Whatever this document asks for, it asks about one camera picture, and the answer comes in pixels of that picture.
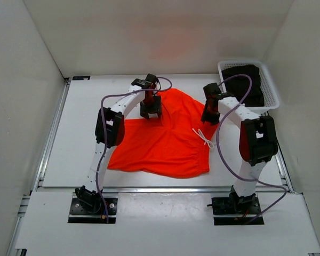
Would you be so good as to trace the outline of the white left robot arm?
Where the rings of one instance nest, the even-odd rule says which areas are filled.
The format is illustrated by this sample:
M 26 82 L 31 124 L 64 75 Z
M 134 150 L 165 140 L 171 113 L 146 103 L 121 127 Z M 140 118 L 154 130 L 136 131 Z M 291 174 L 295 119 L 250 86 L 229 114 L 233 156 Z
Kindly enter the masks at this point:
M 148 74 L 145 79 L 135 79 L 127 92 L 106 95 L 102 98 L 95 127 L 95 151 L 90 172 L 84 184 L 75 189 L 82 208 L 89 214 L 108 214 L 103 197 L 103 179 L 108 163 L 125 136 L 125 119 L 137 106 L 146 120 L 162 115 L 159 78 Z

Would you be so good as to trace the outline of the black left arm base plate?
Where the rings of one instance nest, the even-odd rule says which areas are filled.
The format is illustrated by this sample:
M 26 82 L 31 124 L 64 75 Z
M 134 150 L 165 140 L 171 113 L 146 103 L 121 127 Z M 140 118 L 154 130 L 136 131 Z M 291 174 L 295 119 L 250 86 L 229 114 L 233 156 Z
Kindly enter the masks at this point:
M 106 213 L 105 206 L 100 198 L 94 204 L 94 207 L 90 207 L 74 196 L 71 200 L 68 223 L 115 224 L 118 197 L 106 197 L 105 200 L 108 213 Z

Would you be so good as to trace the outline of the orange shorts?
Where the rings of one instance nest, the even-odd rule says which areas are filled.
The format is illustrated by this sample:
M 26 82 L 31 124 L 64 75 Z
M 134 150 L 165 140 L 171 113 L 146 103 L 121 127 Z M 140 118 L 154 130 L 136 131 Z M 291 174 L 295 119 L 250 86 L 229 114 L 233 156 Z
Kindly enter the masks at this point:
M 160 95 L 160 118 L 125 121 L 124 139 L 114 150 L 108 169 L 179 179 L 209 173 L 206 141 L 217 127 L 201 122 L 204 105 L 177 89 Z

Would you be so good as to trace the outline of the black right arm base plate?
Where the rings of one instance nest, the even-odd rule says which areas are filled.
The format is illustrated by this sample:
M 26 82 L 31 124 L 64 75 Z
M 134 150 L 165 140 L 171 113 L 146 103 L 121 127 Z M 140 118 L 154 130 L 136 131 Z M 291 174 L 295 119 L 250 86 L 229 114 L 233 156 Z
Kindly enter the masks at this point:
M 261 213 L 259 199 L 251 203 L 233 206 L 229 197 L 212 197 L 207 205 L 212 209 L 215 226 L 241 226 L 241 225 L 264 225 L 262 215 L 252 220 Z

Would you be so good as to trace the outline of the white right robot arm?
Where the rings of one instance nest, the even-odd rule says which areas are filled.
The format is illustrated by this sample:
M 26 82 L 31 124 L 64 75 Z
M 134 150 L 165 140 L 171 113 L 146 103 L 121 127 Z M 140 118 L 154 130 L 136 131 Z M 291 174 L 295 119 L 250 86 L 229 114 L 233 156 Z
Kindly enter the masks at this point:
M 278 152 L 275 123 L 272 117 L 260 116 L 242 105 L 231 94 L 222 93 L 217 83 L 204 86 L 203 91 L 206 102 L 201 121 L 218 126 L 218 154 L 228 171 L 236 177 L 229 194 L 229 208 L 235 213 L 241 213 L 254 203 L 259 176 Z M 232 121 L 240 131 L 238 148 L 242 163 L 238 173 L 227 164 L 219 144 L 219 133 L 225 119 Z

